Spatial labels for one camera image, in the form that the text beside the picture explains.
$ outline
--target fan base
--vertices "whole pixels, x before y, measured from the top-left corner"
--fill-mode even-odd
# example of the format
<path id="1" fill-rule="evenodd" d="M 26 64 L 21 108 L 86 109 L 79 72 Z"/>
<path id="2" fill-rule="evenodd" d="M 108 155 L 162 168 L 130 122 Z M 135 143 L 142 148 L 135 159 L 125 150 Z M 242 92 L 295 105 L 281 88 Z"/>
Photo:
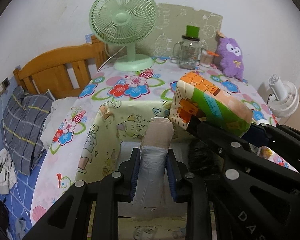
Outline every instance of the fan base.
<path id="1" fill-rule="evenodd" d="M 151 68 L 154 62 L 151 57 L 143 54 L 136 54 L 136 59 L 129 61 L 128 56 L 122 56 L 114 63 L 114 68 L 119 71 L 139 71 Z"/>

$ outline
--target white power cord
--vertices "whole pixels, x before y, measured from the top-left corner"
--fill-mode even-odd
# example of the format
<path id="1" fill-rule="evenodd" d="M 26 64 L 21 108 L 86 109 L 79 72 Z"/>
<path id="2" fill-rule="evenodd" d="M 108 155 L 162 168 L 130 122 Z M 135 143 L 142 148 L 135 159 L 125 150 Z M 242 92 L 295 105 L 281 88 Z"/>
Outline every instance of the white power cord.
<path id="1" fill-rule="evenodd" d="M 5 131 L 4 131 L 2 91 L 1 91 L 1 110 L 2 110 L 2 126 L 3 126 L 4 141 L 5 141 L 5 143 L 6 143 L 7 152 L 8 152 L 8 154 L 9 154 L 9 156 L 11 157 L 11 155 L 10 155 L 10 153 L 9 153 L 9 149 L 8 149 L 6 133 L 5 133 Z M 23 207 L 23 211 L 22 211 L 21 215 L 22 215 L 23 212 L 25 211 L 26 214 L 29 216 L 29 214 L 28 214 L 28 212 L 27 212 L 27 210 L 26 210 L 26 207 L 25 207 L 25 205 L 23 204 L 23 202 L 22 202 L 22 200 L 21 200 L 20 193 L 19 193 L 19 190 L 18 190 L 18 186 L 17 186 L 17 184 L 18 184 L 17 173 L 16 173 L 16 182 L 17 182 L 17 183 L 16 183 L 16 189 L 17 189 L 17 192 L 18 192 L 18 196 L 19 196 L 19 199 L 20 199 L 20 203 L 21 203 L 21 205 L 22 205 L 22 207 Z"/>
<path id="2" fill-rule="evenodd" d="M 109 61 L 111 60 L 115 55 L 117 55 L 121 50 L 123 50 L 124 47 L 122 47 L 121 49 L 119 49 L 116 53 L 114 53 L 112 56 L 109 56 L 107 50 L 106 50 L 106 44 L 105 44 L 105 52 L 107 54 L 107 56 L 109 57 L 98 69 L 97 73 L 101 70 L 101 68 Z"/>

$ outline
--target blue gripper pad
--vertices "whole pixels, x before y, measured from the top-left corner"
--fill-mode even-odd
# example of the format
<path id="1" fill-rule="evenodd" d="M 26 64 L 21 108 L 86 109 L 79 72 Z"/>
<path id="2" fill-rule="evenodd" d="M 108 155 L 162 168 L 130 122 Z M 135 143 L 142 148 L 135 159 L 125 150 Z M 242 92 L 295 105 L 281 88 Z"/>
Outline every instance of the blue gripper pad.
<path id="1" fill-rule="evenodd" d="M 139 175 L 139 168 L 140 168 L 140 149 L 138 149 L 136 161 L 133 167 L 133 174 L 131 177 L 131 191 L 130 191 L 130 199 L 133 200 L 136 194 L 137 182 L 138 182 L 138 175 Z"/>
<path id="2" fill-rule="evenodd" d="M 168 175 L 168 180 L 169 180 L 171 197 L 173 198 L 173 201 L 176 201 L 176 198 L 177 198 L 176 177 L 174 176 L 172 163 L 171 163 L 169 154 L 167 155 L 166 169 L 167 169 L 167 175 Z"/>

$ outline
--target green fan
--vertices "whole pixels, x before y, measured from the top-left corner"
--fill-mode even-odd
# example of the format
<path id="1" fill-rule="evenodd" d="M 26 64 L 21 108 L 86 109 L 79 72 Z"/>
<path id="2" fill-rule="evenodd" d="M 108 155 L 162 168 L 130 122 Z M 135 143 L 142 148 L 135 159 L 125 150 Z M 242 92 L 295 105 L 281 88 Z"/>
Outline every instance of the green fan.
<path id="1" fill-rule="evenodd" d="M 127 55 L 114 63 L 120 71 L 144 70 L 153 65 L 151 57 L 136 54 L 135 44 L 151 33 L 156 20 L 154 0 L 96 0 L 89 15 L 90 28 L 98 39 L 127 46 Z"/>

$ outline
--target orange and green tissue package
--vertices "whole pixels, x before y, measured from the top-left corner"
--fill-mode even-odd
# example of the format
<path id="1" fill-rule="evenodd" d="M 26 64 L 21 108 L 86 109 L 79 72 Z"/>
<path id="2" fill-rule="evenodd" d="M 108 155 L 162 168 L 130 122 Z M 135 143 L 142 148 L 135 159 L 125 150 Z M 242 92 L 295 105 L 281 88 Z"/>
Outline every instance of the orange and green tissue package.
<path id="1" fill-rule="evenodd" d="M 177 82 L 169 119 L 186 130 L 192 115 L 239 137 L 252 120 L 252 111 L 244 103 L 195 72 Z"/>

